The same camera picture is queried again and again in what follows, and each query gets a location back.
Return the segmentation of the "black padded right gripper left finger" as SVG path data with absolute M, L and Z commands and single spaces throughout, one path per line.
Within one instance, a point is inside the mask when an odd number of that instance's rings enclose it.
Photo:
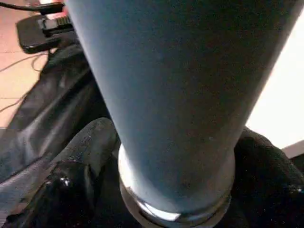
M 90 122 L 40 169 L 36 181 L 7 215 L 6 227 L 89 227 L 104 166 L 118 142 L 111 120 Z

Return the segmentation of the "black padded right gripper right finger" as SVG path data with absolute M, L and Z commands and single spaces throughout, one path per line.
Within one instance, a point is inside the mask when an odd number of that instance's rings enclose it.
M 245 128 L 225 228 L 302 228 L 304 176 L 266 137 Z

